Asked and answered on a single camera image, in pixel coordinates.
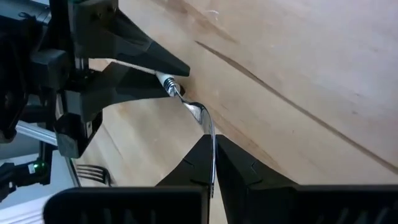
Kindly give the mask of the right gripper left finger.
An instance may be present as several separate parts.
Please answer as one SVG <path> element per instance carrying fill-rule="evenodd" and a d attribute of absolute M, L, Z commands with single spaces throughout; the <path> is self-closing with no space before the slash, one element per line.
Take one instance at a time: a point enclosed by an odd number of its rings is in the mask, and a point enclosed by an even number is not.
<path fill-rule="evenodd" d="M 45 204 L 45 224 L 196 224 L 210 221 L 211 138 L 202 136 L 154 187 L 75 187 Z"/>

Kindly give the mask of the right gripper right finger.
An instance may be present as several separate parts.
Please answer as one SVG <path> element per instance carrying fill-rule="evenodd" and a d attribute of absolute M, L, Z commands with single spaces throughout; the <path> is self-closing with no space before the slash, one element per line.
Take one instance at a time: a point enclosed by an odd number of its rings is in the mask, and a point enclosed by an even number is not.
<path fill-rule="evenodd" d="M 397 224 L 397 185 L 298 184 L 224 135 L 216 171 L 228 223 Z"/>

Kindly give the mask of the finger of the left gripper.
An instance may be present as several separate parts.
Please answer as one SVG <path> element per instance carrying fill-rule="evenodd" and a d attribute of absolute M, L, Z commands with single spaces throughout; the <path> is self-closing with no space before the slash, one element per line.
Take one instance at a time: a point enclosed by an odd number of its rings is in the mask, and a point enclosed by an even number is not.
<path fill-rule="evenodd" d="M 118 0 L 70 1 L 70 30 L 77 57 L 113 58 L 171 75 L 190 74 L 186 63 L 120 10 Z"/>
<path fill-rule="evenodd" d="M 112 62 L 103 71 L 89 70 L 69 80 L 62 103 L 65 113 L 89 122 L 113 104 L 169 96 L 154 74 Z"/>

